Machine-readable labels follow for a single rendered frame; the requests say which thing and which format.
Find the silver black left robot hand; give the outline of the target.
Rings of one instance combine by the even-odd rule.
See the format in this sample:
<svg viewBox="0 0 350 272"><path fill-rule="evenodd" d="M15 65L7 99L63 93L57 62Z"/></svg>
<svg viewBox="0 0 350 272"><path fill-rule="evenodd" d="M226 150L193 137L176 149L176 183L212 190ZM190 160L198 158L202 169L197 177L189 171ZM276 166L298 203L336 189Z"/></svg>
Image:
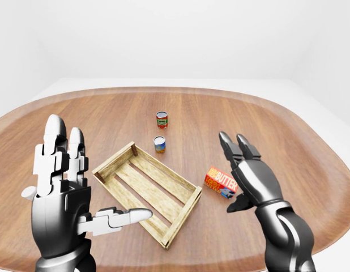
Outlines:
<svg viewBox="0 0 350 272"><path fill-rule="evenodd" d="M115 207L89 212L91 187L84 173L88 158L82 131L74 127L69 137L60 116L49 116L44 142L35 148L33 172L37 186L23 190L32 201L32 233L42 257L59 257L74 251L94 236L120 231L123 226L146 220L149 209L117 210Z"/></svg>

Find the wooden slat tray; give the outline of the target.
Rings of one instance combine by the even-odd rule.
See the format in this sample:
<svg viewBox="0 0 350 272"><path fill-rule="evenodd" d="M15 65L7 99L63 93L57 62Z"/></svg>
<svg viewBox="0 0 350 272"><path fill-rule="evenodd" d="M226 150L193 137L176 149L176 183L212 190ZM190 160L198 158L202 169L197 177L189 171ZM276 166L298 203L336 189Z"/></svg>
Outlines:
<svg viewBox="0 0 350 272"><path fill-rule="evenodd" d="M190 183L134 142L92 173L124 208L144 208L149 204L170 223L167 226L156 215L141 222L164 249L170 248L202 194L200 186Z"/></svg>

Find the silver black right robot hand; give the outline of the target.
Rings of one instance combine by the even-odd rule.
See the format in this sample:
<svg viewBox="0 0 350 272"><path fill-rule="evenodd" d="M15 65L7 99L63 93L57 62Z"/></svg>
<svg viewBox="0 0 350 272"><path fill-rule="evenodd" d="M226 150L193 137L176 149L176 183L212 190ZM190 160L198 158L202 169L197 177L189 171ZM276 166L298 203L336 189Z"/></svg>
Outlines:
<svg viewBox="0 0 350 272"><path fill-rule="evenodd" d="M224 155L231 164L232 176L243 191L228 206L228 213L283 199L277 178L271 168L261 161L255 146L241 134L237 134L237 144L223 131L219 133L219 139Z"/></svg>

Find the blue and yellow tin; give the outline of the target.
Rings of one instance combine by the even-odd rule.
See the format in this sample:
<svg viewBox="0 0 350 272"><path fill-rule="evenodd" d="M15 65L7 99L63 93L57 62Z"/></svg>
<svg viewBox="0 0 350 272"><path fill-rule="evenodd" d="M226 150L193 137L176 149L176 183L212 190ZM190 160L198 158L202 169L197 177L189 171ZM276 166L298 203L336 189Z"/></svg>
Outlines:
<svg viewBox="0 0 350 272"><path fill-rule="evenodd" d="M153 139L155 151L157 153L163 153L166 150L165 138L163 136L156 136Z"/></svg>

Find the red butter box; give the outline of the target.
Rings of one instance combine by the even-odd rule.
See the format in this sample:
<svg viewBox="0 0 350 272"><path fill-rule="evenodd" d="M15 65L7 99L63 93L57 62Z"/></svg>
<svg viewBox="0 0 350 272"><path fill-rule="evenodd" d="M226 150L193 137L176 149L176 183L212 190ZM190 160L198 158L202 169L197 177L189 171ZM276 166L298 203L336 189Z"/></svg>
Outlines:
<svg viewBox="0 0 350 272"><path fill-rule="evenodd" d="M232 198L238 189L238 183L233 177L214 166L206 173L204 184L227 199Z"/></svg>

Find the red and green tin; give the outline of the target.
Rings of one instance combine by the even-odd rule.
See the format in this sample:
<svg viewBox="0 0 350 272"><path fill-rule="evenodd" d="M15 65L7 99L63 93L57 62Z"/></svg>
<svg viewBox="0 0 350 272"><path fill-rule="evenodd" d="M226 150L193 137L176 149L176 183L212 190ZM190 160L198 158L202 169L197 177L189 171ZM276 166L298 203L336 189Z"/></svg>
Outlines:
<svg viewBox="0 0 350 272"><path fill-rule="evenodd" d="M168 127L168 114L165 111L159 111L156 113L156 122L158 128L165 129Z"/></svg>

